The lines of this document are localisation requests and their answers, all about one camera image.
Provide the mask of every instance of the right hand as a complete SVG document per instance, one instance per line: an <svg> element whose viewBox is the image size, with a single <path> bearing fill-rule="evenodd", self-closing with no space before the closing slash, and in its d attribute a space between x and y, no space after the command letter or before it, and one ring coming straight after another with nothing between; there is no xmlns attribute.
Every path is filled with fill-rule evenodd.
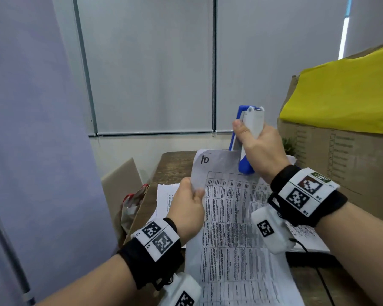
<svg viewBox="0 0 383 306"><path fill-rule="evenodd" d="M268 184L271 184L283 168L290 165L276 128L264 124L263 131L256 138L244 123L237 119L233 121L233 130L244 146L248 162Z"/></svg>

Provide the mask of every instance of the left hand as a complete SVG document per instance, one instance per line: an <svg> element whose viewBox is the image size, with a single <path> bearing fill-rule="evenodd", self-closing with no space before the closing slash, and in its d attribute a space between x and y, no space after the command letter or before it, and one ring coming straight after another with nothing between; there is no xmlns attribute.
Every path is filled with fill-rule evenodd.
<svg viewBox="0 0 383 306"><path fill-rule="evenodd" d="M193 193L190 177L186 177L180 182L171 202L167 217L176 225L182 246L196 236L203 226L203 196L203 189L197 189Z"/></svg>

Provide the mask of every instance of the cardboard box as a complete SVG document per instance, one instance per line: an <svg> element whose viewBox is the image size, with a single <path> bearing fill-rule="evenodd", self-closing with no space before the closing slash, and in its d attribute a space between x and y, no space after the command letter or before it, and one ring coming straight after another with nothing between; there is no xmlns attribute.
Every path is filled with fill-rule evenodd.
<svg viewBox="0 0 383 306"><path fill-rule="evenodd" d="M123 245L126 237L120 225L123 199L128 194L136 193L141 187L142 181L133 158L102 178L102 188L119 246Z"/></svg>
<svg viewBox="0 0 383 306"><path fill-rule="evenodd" d="M348 58L365 56L381 47ZM298 79L292 77L283 106ZM282 137L296 140L297 165L310 167L337 182L350 202L383 220L383 134L316 128L280 119L278 130Z"/></svg>

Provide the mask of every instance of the hand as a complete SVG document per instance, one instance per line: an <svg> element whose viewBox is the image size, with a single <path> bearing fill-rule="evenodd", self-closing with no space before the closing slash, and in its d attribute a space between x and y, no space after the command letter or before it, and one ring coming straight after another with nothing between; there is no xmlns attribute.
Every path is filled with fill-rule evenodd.
<svg viewBox="0 0 383 306"><path fill-rule="evenodd" d="M248 162L268 184L283 168L290 165L276 128L264 124L260 136L254 138L250 130L237 119L233 122L233 130L244 146Z"/></svg>
<svg viewBox="0 0 383 306"><path fill-rule="evenodd" d="M196 236L203 226L203 196L203 189L197 189L193 194L190 177L186 177L180 182L171 202L167 217L176 225L182 246Z"/></svg>

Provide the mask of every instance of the forearm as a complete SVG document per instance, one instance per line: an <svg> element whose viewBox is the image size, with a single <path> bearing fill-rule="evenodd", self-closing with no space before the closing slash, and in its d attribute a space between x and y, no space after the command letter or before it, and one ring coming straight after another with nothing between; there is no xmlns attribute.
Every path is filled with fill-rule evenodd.
<svg viewBox="0 0 383 306"><path fill-rule="evenodd" d="M323 217L316 231L372 300L383 306L383 221L347 202Z"/></svg>
<svg viewBox="0 0 383 306"><path fill-rule="evenodd" d="M115 255L39 305L119 306L135 291L136 284L126 262Z"/></svg>

